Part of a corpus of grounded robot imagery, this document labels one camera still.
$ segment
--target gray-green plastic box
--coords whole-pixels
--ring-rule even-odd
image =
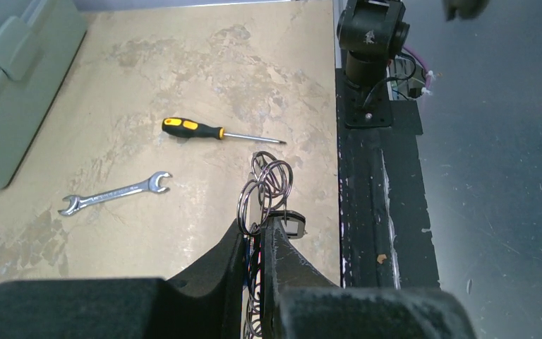
[[[0,189],[15,174],[86,30],[71,0],[0,0]]]

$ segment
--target wrench handle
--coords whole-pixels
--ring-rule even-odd
[[[130,196],[132,194],[144,192],[148,190],[148,180],[140,182],[138,184],[122,187],[120,189],[114,189],[104,193],[95,194],[94,196],[87,196],[80,199],[79,208],[84,208],[96,203],[104,203],[105,201],[122,198],[124,196]]]

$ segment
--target silver wrench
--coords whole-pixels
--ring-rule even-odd
[[[156,172],[150,178],[146,179],[143,182],[122,187],[120,189],[114,189],[112,191],[95,194],[94,196],[88,196],[84,198],[83,196],[77,196],[75,194],[72,194],[70,196],[66,196],[63,199],[64,201],[69,201],[69,207],[65,210],[59,210],[59,214],[68,217],[75,214],[86,206],[95,205],[96,203],[104,203],[105,201],[121,198],[124,196],[130,196],[132,194],[144,191],[150,191],[156,194],[165,193],[169,190],[169,187],[159,186],[159,180],[161,178],[170,177],[171,174],[168,172]]]

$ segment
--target stained patch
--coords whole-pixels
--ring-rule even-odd
[[[0,282],[24,278],[43,264],[57,265],[59,275],[67,277],[67,241],[68,233],[50,211],[29,222],[17,237],[0,229]]]

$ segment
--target black cable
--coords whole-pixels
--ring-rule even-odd
[[[408,80],[412,79],[412,77],[416,73],[416,60],[415,60],[414,56],[412,56],[412,55],[410,55],[408,53],[404,53],[404,52],[400,52],[398,55],[401,56],[404,59],[408,59],[408,60],[412,61],[412,66],[413,66],[412,72],[410,72],[410,74],[408,76],[406,76],[405,78],[398,78],[396,76],[388,76],[387,78],[385,78],[385,79],[379,81],[378,83],[376,83],[375,86],[373,86],[373,88],[371,88],[371,90],[368,92],[368,95],[366,96],[366,99],[363,102],[363,107],[367,107],[371,103],[371,100],[373,99],[373,95],[375,94],[375,92],[377,92],[379,89],[381,89],[381,87],[383,87],[385,84],[387,84],[387,83],[389,83],[391,81],[408,81]]]
[[[392,91],[394,91],[394,93],[398,94],[399,96],[403,97],[404,99],[410,100],[409,97],[407,97],[406,95],[402,94],[402,92],[400,92],[399,90],[392,89]]]

